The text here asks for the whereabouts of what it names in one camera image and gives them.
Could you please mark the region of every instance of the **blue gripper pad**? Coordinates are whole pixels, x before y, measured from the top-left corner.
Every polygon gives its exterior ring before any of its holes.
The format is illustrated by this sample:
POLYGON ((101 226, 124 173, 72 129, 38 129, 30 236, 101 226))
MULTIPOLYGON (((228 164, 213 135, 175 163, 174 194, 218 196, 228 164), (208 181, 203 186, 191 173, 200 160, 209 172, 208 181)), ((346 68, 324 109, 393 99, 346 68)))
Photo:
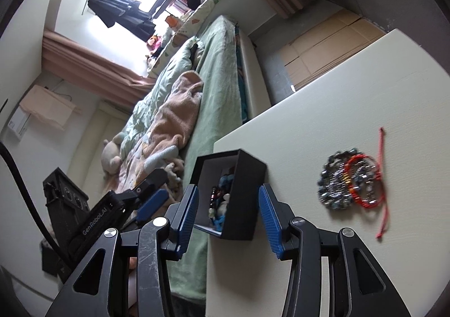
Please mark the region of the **blue gripper pad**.
POLYGON ((272 252, 281 259, 284 254, 282 228, 265 186, 259 188, 259 208, 272 252))
POLYGON ((168 198, 169 193, 167 190, 159 189, 139 208, 138 214, 136 215, 136 221, 145 222, 150 219, 150 217, 163 206, 168 198))
POLYGON ((191 238, 192 229, 194 227, 195 216, 197 214, 197 208, 199 207, 199 189, 194 187, 193 194, 189 200, 187 211, 181 221, 181 225, 178 231, 178 246, 176 253, 179 258, 187 251, 189 240, 191 238))

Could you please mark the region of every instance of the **stuffed animal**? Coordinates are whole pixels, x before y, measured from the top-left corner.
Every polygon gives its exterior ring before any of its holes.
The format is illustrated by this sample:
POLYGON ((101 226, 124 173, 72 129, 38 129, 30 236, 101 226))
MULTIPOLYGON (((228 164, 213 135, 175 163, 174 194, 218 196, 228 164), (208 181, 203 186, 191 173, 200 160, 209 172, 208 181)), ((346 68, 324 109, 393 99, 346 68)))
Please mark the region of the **stuffed animal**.
POLYGON ((125 134, 119 133, 112 138, 111 142, 106 139, 103 140, 105 148, 103 148, 101 158, 102 168, 110 175, 118 173, 120 165, 122 164, 122 160, 120 159, 120 144, 124 138, 125 134))

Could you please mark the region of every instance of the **brown blanket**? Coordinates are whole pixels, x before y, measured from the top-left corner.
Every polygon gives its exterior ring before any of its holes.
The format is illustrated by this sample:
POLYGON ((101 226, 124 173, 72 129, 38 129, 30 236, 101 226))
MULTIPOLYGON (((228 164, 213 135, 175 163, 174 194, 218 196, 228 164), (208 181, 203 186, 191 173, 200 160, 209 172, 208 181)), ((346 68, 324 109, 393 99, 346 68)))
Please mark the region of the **brown blanket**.
POLYGON ((122 163, 116 191, 132 189, 155 167, 163 167, 169 175, 170 199, 158 212, 181 199, 183 161, 178 151, 187 144, 197 121, 203 82, 194 71, 183 73, 174 83, 167 101, 159 108, 147 133, 122 163))

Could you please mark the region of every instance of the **cardboard box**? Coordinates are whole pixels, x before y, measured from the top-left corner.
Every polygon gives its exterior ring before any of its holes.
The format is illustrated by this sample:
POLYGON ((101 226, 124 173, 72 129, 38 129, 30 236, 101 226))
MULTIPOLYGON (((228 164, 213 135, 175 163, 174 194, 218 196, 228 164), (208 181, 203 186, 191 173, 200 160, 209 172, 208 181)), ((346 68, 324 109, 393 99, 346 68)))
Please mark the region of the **cardboard box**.
POLYGON ((279 54, 297 90, 383 35, 384 32, 369 21, 348 10, 340 10, 283 46, 279 54))
POLYGON ((191 184, 199 188, 199 208, 194 227, 225 240, 251 240, 258 216, 258 191, 264 183, 266 164, 242 149, 197 158, 191 184), (219 184, 223 171, 234 167, 230 200, 221 232, 208 217, 211 191, 219 184))

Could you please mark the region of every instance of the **cardboard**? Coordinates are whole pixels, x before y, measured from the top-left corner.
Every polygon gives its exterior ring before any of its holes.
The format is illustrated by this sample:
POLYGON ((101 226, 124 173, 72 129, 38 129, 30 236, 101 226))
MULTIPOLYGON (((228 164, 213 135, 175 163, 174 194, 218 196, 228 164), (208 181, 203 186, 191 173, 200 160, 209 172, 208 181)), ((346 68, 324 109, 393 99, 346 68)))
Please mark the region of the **cardboard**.
POLYGON ((369 21, 342 9, 283 46, 279 54, 298 90, 383 35, 369 21))

